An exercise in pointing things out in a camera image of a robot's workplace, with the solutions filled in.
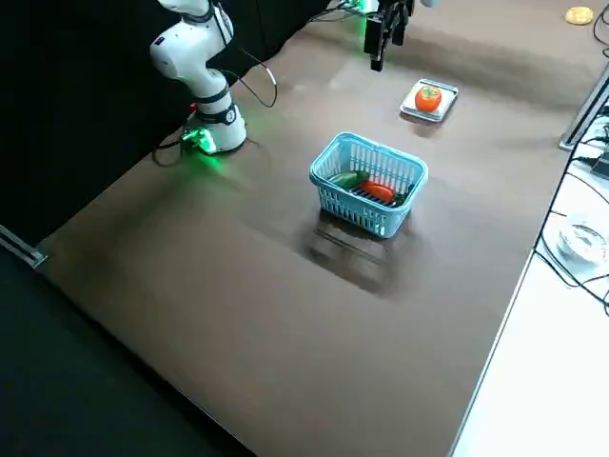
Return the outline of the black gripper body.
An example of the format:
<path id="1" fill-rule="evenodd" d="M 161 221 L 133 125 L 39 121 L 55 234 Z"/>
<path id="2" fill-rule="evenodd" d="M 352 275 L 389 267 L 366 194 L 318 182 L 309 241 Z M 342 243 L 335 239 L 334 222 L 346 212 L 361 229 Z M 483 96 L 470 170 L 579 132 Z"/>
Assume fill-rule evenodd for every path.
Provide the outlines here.
<path id="1" fill-rule="evenodd" d="M 412 15 L 412 0 L 379 0 L 379 13 L 384 19 L 395 15 L 409 18 Z"/>

